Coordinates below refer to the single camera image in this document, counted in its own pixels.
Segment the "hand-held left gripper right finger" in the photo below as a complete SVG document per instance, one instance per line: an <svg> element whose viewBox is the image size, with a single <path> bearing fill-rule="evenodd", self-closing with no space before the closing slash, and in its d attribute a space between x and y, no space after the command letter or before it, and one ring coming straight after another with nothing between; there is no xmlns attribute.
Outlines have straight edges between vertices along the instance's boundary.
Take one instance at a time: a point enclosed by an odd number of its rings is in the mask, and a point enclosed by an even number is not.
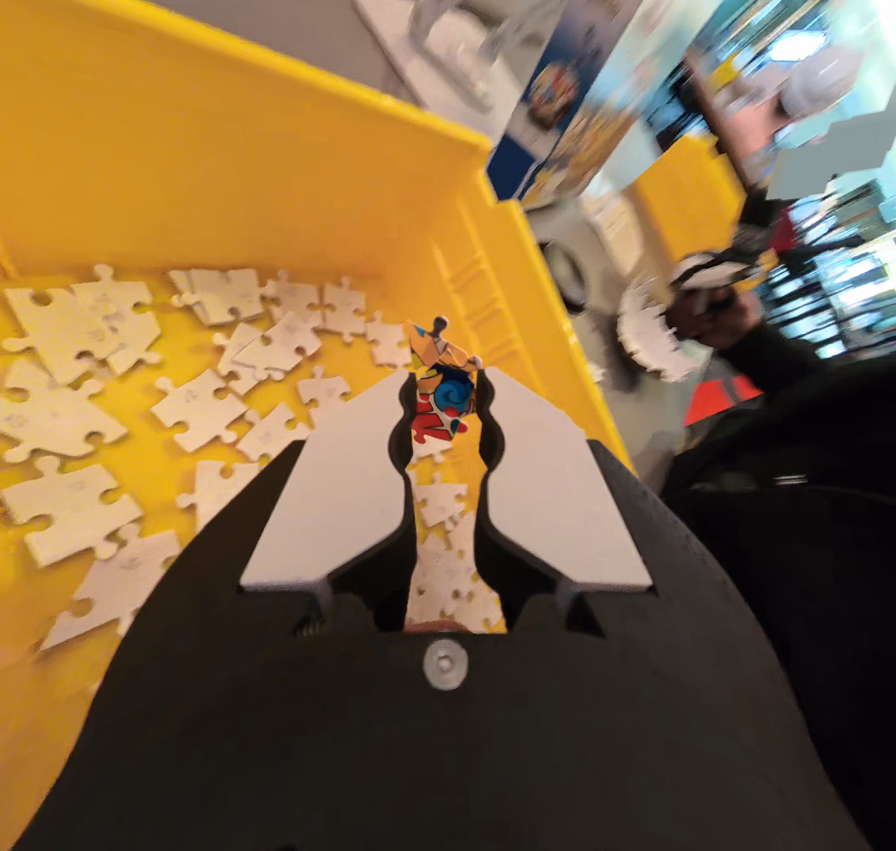
<svg viewBox="0 0 896 851"><path fill-rule="evenodd" d="M508 633L547 599L561 623L590 594L652 591L649 573L585 431L496 367L478 375L476 569Z"/></svg>

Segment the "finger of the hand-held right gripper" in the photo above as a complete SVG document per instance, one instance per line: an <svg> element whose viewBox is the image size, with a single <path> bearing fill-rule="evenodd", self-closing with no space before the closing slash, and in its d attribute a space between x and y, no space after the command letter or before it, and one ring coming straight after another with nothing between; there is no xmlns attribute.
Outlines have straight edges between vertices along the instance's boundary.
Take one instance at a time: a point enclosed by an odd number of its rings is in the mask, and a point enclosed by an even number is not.
<svg viewBox="0 0 896 851"><path fill-rule="evenodd" d="M672 274L685 274L694 270L711 270L717 267L722 267L723 270L736 271L742 269L744 263L738 252L735 251L692 252L677 262Z"/></svg>
<svg viewBox="0 0 896 851"><path fill-rule="evenodd" d="M674 278L677 293L734 286L753 277L753 271L684 271Z"/></svg>

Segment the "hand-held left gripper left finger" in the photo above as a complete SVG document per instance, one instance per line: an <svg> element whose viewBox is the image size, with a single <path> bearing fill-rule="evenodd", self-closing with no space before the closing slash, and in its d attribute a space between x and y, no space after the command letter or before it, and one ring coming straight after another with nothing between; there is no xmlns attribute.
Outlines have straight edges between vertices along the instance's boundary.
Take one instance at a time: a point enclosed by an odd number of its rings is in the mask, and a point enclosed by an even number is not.
<svg viewBox="0 0 896 851"><path fill-rule="evenodd" d="M395 372L304 442L240 578L242 613L294 633L343 599L383 633L405 627L417 529L409 476L416 380Z"/></svg>

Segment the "partly built puzzle ball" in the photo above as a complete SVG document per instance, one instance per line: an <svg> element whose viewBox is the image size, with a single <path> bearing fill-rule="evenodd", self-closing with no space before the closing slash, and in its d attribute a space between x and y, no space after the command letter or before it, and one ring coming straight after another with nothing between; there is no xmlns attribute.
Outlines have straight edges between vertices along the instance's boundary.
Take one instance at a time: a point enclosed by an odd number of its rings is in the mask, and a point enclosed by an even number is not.
<svg viewBox="0 0 896 851"><path fill-rule="evenodd" d="M694 342L681 342L665 309L652 296L652 281L635 280L622 293L616 333L623 351L644 372L665 384L679 384L702 373L710 356Z"/></svg>

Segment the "colourful cartoon puzzle piece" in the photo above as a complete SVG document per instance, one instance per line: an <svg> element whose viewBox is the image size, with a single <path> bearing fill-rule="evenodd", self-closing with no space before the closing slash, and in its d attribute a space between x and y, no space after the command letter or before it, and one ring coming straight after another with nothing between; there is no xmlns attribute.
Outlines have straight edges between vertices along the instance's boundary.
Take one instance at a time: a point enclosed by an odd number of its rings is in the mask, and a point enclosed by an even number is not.
<svg viewBox="0 0 896 851"><path fill-rule="evenodd" d="M403 325L417 377L417 413L411 433L420 444L453 442L468 431L467 420L476 412L476 376L482 360L445 337L448 325L442 316L433 319L431 328L413 321Z"/></svg>

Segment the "pile of white puzzle pieces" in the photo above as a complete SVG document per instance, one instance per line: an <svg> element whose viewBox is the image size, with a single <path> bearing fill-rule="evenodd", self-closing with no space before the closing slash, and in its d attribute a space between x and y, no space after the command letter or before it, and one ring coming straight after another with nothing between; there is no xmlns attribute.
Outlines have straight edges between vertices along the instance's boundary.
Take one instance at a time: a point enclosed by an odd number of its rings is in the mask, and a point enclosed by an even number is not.
<svg viewBox="0 0 896 851"><path fill-rule="evenodd" d="M364 294L292 281L163 310L106 265L95 279L3 290L20 337L2 339L2 527L46 578L35 616L48 651L115 624L125 635L162 568L291 442L374 383L409 370L405 331Z"/></svg>

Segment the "yellow plastic bin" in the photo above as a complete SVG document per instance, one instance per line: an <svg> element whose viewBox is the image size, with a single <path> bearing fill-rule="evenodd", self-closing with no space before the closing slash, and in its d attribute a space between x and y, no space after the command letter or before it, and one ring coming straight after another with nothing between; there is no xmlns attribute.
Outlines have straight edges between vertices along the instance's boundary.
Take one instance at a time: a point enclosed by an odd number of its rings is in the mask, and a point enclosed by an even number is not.
<svg viewBox="0 0 896 851"><path fill-rule="evenodd" d="M485 173L488 143L414 106L140 0L2 0L2 277L85 278L94 263L161 292L172 268L253 266L301 280L366 285L391 318L446 315L454 336L563 409L591 439L630 460L518 204L498 203ZM486 677L521 650L510 636L465 635L484 653L472 687L437 691L423 676L428 637L382 633L360 600L336 597L335 621L304 634L308 599L235 592L238 607L271 609L273 648L249 644L214 616L207 652L186 652L198 680L200 740L222 698L211 678L245 652L293 665L263 691L263 717L243 703L231 728L201 748L240 765L237 729L252 737L286 716L286 736L262 745L272 767L251 788L286 791L301 814L271 837L237 838L223 789L165 771L136 849L176 802L211 803L210 821L174 849L608 849L597 836L599 768L588 764L597 703L553 691L565 663L548 642L600 651L597 638L548 621L523 633L544 663L522 689Z"/></svg>
<svg viewBox="0 0 896 851"><path fill-rule="evenodd" d="M711 133L690 132L651 164L626 192L670 264L729 248L745 191Z"/></svg>

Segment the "person's right forearm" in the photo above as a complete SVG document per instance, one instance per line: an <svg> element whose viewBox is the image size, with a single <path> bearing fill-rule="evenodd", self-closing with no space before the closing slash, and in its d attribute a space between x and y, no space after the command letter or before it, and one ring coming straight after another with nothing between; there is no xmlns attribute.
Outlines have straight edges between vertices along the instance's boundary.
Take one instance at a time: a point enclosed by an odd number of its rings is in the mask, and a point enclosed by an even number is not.
<svg viewBox="0 0 896 851"><path fill-rule="evenodd" d="M894 355L823 359L808 343L764 323L722 355L764 397L762 407L734 423L732 442L857 436L860 429L894 427Z"/></svg>

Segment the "blue puzzle box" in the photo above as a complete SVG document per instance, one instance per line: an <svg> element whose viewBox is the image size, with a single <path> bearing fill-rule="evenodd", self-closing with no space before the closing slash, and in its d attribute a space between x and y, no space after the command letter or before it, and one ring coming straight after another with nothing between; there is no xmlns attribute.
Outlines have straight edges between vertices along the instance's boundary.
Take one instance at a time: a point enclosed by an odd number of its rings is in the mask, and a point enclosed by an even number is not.
<svg viewBox="0 0 896 851"><path fill-rule="evenodd" d="M541 207L588 183L669 72L676 0L565 0L487 163L499 201Z"/></svg>

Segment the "person's right hand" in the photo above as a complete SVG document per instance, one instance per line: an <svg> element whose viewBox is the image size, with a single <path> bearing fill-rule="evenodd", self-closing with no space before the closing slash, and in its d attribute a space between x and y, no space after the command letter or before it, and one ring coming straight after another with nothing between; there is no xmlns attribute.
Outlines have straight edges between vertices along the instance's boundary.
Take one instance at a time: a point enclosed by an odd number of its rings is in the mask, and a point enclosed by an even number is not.
<svg viewBox="0 0 896 851"><path fill-rule="evenodd" d="M667 326L681 340L723 351L741 341L763 319L759 297L733 287L688 290L666 308Z"/></svg>

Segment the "white instruction sheet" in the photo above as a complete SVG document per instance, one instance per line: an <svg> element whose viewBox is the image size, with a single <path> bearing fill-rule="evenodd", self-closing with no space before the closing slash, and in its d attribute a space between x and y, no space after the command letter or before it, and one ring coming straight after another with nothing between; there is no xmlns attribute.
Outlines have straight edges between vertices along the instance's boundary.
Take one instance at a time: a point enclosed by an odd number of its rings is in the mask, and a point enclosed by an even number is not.
<svg viewBox="0 0 896 851"><path fill-rule="evenodd" d="M582 193L582 217L603 245L616 272L630 279L644 257L644 233L633 204L616 191L600 195Z"/></svg>

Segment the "orange cloth with grey stripe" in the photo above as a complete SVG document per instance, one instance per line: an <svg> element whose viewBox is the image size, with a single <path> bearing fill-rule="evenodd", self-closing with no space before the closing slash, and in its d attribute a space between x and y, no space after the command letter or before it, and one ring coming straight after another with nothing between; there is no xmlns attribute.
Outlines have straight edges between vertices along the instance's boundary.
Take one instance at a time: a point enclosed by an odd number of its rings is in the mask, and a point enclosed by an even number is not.
<svg viewBox="0 0 896 851"><path fill-rule="evenodd" d="M693 390L683 425L686 428L695 426L762 395L763 392L744 375L704 380Z"/></svg>

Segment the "person's black jacket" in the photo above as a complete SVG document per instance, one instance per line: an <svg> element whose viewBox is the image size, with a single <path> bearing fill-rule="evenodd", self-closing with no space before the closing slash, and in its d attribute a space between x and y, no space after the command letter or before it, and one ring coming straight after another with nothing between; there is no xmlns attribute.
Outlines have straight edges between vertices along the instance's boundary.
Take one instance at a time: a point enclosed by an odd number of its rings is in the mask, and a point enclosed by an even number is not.
<svg viewBox="0 0 896 851"><path fill-rule="evenodd" d="M660 494L786 671L874 849L895 841L894 356L823 364L681 453Z"/></svg>

